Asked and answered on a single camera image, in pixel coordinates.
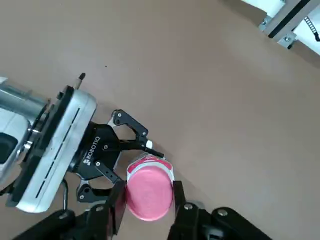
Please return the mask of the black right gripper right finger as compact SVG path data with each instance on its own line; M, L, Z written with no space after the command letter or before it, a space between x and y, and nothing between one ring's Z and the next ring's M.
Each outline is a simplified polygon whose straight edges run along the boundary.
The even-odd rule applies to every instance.
M168 240L271 240L234 209L218 207L209 213L186 200L181 181L172 183L175 220Z

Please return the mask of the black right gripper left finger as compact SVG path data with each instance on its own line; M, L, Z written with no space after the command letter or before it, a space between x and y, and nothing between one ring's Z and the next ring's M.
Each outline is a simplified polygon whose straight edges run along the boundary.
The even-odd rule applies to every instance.
M126 181L109 189L107 200L76 216L58 210L15 236L15 240L111 240L117 235L126 208Z

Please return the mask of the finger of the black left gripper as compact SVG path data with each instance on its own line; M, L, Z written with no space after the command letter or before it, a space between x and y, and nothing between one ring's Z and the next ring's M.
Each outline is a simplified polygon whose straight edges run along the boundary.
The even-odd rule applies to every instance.
M121 180L103 161L95 161L92 166L87 166L82 172L77 171L76 174L80 177L80 184L76 190L76 199L80 203L106 201L111 194L112 188L93 188L89 183L90 180L103 176L114 185Z
M135 139L119 140L117 148L121 151L142 150L159 158L163 158L165 156L163 153L154 150L152 146L147 146L149 141L147 138L149 130L124 110L114 110L111 115L110 122L113 124L112 126L117 127L126 125L135 134Z

